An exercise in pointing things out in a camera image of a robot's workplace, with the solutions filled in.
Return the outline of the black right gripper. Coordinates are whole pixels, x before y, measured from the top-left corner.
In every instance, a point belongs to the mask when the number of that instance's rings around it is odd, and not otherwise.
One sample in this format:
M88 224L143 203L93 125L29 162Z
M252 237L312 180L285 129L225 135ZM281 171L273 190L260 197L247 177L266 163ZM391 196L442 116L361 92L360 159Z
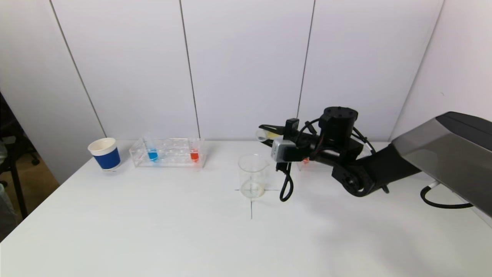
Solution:
M284 126L262 124L260 129L282 135L281 138L266 139L264 145L272 147L276 141L276 170L281 172L289 172L293 162L301 162L304 159L309 159L309 156L314 152L312 144L317 139L317 133L313 127L319 119L305 122L305 125L298 130L300 120L290 118L285 121Z

